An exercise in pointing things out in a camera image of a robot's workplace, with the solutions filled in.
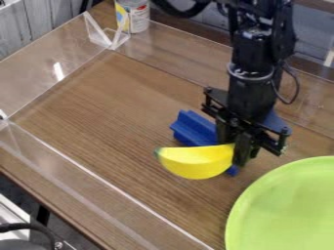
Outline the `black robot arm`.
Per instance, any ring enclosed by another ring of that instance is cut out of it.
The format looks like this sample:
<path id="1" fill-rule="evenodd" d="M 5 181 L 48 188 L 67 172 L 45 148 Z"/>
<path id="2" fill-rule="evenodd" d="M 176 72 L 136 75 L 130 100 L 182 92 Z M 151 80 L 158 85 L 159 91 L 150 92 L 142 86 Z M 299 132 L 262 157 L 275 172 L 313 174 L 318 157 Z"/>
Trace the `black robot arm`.
<path id="1" fill-rule="evenodd" d="M 276 103 L 295 97 L 279 93 L 282 76 L 293 74 L 293 0 L 230 0 L 226 4 L 232 57 L 227 64 L 228 88 L 203 90 L 202 110 L 215 118 L 216 139 L 232 146 L 232 164 L 242 167 L 266 149 L 280 155 L 291 129 L 276 115 Z"/>

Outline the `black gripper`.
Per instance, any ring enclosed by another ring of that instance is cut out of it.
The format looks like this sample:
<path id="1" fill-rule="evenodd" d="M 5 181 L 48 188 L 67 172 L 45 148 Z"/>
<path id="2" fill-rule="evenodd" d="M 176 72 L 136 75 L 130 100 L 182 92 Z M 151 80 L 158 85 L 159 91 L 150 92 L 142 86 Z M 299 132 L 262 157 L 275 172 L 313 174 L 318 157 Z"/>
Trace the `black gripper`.
<path id="1" fill-rule="evenodd" d="M 227 72 L 228 89 L 204 88 L 202 110 L 215 118 L 218 143 L 235 142 L 232 163 L 244 167 L 262 148 L 280 155 L 291 136 L 274 110 L 276 101 L 284 102 L 279 95 L 283 68 L 248 71 L 230 63 Z"/>

